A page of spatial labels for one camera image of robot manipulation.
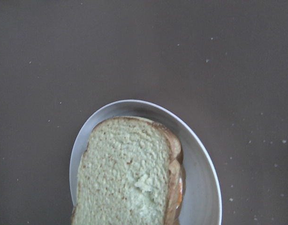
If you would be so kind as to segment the bread slice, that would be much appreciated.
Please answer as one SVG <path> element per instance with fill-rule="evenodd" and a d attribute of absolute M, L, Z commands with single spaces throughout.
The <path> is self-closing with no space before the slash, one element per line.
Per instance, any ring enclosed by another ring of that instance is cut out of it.
<path fill-rule="evenodd" d="M 121 116 L 91 132 L 77 173 L 74 225 L 176 225 L 182 147 L 149 119 Z"/>

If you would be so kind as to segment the white round plate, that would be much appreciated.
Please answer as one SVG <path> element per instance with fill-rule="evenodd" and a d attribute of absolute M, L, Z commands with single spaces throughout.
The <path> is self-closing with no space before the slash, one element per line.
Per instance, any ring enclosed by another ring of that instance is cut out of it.
<path fill-rule="evenodd" d="M 84 123 L 73 145 L 69 183 L 71 199 L 76 203 L 77 170 L 93 128 L 115 116 L 138 116 L 159 122 L 179 138 L 183 151 L 185 188 L 179 222 L 181 225 L 220 225 L 222 200 L 218 177 L 210 156 L 193 130 L 169 110 L 142 100 L 127 99 L 109 103 Z"/>

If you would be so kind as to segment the fried egg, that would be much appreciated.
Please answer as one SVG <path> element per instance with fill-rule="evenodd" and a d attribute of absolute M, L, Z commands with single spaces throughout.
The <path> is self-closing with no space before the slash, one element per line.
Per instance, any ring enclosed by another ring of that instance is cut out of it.
<path fill-rule="evenodd" d="M 178 191 L 178 199 L 177 199 L 177 204 L 176 204 L 176 209 L 178 209 L 182 203 L 183 199 L 183 181 L 182 177 L 179 178 L 179 191 Z"/>

